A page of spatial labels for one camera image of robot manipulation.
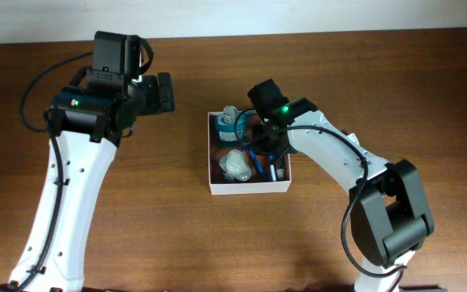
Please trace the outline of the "blue disposable razor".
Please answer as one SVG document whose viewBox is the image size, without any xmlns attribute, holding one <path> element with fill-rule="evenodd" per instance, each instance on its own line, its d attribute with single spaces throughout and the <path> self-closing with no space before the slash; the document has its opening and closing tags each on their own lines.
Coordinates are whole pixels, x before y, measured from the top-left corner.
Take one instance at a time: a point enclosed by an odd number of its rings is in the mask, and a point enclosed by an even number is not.
<svg viewBox="0 0 467 292">
<path fill-rule="evenodd" d="M 268 182 L 268 176 L 265 174 L 264 169 L 261 163 L 259 162 L 259 158 L 255 155 L 255 152 L 253 151 L 252 147 L 246 145 L 242 146 L 240 150 L 248 152 L 249 157 L 251 158 L 258 175 L 263 179 L 264 182 Z"/>
</svg>

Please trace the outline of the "green toothpaste tube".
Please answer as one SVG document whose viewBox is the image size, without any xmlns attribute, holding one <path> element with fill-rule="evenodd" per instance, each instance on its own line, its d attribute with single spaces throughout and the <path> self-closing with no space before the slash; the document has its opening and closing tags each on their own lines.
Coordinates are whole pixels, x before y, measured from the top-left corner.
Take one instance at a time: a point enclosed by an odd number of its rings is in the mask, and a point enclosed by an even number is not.
<svg viewBox="0 0 467 292">
<path fill-rule="evenodd" d="M 285 161 L 284 161 L 284 158 L 283 157 L 279 158 L 274 166 L 275 166 L 276 179 L 278 181 L 284 181 L 285 180 Z"/>
</svg>

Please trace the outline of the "purple pump soap bottle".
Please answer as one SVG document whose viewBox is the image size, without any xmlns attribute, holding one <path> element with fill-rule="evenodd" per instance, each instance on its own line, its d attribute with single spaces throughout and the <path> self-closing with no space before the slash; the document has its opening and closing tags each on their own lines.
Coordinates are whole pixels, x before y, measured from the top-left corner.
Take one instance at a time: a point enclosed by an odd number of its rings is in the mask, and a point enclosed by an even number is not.
<svg viewBox="0 0 467 292">
<path fill-rule="evenodd" d="M 231 150 L 219 160 L 221 173 L 228 183 L 246 183 L 252 177 L 251 167 L 246 163 L 244 154 Z"/>
</svg>

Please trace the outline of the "teal mouthwash bottle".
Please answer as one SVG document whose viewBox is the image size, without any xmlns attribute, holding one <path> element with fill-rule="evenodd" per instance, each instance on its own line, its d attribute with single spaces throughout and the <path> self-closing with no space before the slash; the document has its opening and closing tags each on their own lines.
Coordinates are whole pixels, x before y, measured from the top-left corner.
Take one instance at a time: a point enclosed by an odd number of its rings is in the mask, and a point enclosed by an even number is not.
<svg viewBox="0 0 467 292">
<path fill-rule="evenodd" d="M 246 138 L 246 116 L 241 115 L 233 105 L 227 105 L 215 117 L 217 142 L 221 147 L 234 147 Z"/>
</svg>

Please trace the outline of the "blue white toothbrush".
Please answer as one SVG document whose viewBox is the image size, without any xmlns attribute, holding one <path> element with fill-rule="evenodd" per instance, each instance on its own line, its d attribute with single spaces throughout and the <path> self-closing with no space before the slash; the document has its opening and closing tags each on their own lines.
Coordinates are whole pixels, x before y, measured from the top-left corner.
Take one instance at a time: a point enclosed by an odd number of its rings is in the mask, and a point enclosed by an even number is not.
<svg viewBox="0 0 467 292">
<path fill-rule="evenodd" d="M 273 156 L 269 156 L 269 173 L 270 173 L 272 182 L 276 182 L 277 181 L 276 169 L 275 169 L 275 166 L 274 166 L 274 164 L 272 162 L 272 159 L 273 159 Z"/>
</svg>

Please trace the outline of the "white green soap packet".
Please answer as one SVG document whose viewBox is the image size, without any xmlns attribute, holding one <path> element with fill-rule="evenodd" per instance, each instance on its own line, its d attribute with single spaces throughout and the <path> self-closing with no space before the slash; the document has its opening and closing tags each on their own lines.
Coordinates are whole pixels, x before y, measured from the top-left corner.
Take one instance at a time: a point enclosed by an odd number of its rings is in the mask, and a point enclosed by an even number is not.
<svg viewBox="0 0 467 292">
<path fill-rule="evenodd" d="M 359 144 L 359 140 L 358 140 L 358 137 L 356 136 L 355 133 L 350 133 L 347 135 L 347 137 L 353 141 L 355 144 Z"/>
</svg>

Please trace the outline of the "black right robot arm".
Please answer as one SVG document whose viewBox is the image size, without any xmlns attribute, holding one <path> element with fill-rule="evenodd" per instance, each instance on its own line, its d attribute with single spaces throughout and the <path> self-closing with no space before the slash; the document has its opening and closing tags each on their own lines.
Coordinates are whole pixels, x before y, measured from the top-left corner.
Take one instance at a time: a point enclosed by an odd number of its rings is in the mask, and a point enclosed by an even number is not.
<svg viewBox="0 0 467 292">
<path fill-rule="evenodd" d="M 301 152 L 349 196 L 341 243 L 359 271 L 354 289 L 398 291 L 407 263 L 435 230 L 418 169 L 365 150 L 305 97 L 290 101 L 272 79 L 247 96 L 262 121 L 249 143 L 257 154 L 279 159 Z"/>
</svg>

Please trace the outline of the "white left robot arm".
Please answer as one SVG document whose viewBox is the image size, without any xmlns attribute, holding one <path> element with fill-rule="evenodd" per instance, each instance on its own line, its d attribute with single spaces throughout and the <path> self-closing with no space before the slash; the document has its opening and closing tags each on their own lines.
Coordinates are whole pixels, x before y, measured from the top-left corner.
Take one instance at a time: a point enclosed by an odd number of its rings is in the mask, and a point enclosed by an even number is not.
<svg viewBox="0 0 467 292">
<path fill-rule="evenodd" d="M 0 291 L 81 291 L 96 201 L 121 140 L 139 116 L 175 109 L 168 72 L 148 75 L 141 36 L 96 32 L 81 68 L 44 112 L 49 164 L 25 249 Z"/>
</svg>

